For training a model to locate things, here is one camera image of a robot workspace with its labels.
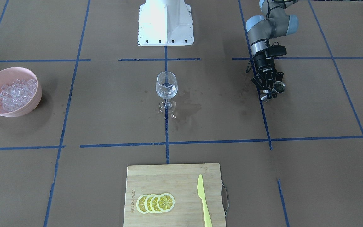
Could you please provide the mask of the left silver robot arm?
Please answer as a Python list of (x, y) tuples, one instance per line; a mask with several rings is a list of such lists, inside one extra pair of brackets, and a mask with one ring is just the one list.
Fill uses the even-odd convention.
[(274, 59), (287, 54), (285, 46), (270, 40), (294, 34), (298, 30), (299, 20), (296, 15), (288, 15), (285, 9), (295, 0), (261, 0), (259, 7), (262, 14), (251, 17), (246, 22), (246, 34), (252, 57), (247, 72), (254, 68), (251, 79), (261, 92), (260, 99), (266, 102), (277, 98), (285, 91), (284, 73), (276, 69)]

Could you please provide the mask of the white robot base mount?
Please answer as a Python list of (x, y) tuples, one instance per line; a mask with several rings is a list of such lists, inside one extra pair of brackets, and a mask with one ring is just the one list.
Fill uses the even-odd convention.
[(184, 0), (147, 0), (139, 7), (138, 46), (194, 44), (191, 6)]

